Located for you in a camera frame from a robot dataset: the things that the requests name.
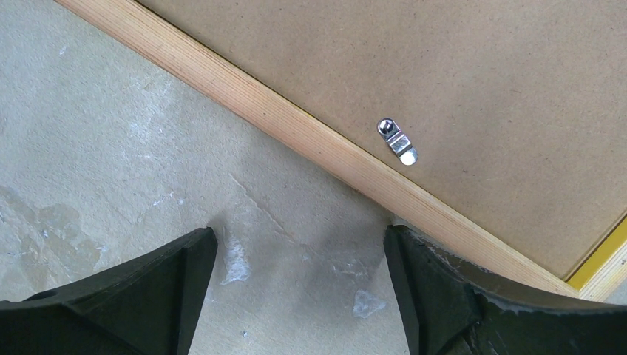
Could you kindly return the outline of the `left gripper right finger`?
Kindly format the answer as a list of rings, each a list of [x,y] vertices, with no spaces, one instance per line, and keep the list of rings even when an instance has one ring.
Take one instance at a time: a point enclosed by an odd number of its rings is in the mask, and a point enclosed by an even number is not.
[[[384,252],[411,354],[624,354],[626,307],[492,273],[388,226]]]

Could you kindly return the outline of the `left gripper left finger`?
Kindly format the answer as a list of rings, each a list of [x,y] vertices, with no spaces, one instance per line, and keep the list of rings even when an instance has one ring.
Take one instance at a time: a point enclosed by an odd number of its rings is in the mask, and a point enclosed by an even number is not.
[[[187,354],[217,256],[195,229],[118,266],[1,302],[3,354]]]

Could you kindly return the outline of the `yellow picture frame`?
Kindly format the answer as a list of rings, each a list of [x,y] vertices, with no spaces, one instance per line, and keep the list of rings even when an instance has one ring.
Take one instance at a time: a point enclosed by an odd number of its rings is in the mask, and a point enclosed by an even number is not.
[[[64,1],[63,6],[453,254],[516,282],[583,300],[607,300],[626,280],[625,220],[617,222],[572,277],[562,280],[142,4]]]

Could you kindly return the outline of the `brown cardboard backing board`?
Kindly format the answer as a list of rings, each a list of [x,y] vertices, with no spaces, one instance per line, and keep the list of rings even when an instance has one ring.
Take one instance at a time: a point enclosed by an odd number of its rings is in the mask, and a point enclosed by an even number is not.
[[[624,1],[145,6],[559,277],[626,211]]]

